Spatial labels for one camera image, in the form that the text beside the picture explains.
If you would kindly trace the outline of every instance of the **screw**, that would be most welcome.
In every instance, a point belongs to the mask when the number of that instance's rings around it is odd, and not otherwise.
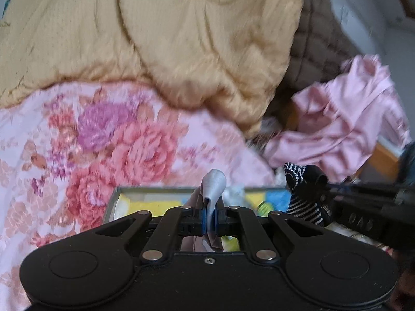
[[[257,257],[265,261],[270,261],[271,259],[277,257],[277,254],[275,253],[275,251],[263,249],[257,252]]]
[[[157,261],[161,257],[163,257],[163,253],[158,250],[147,250],[143,252],[143,258],[147,261]]]
[[[215,259],[214,258],[210,258],[210,257],[208,257],[208,258],[205,258],[205,263],[206,264],[215,264]]]

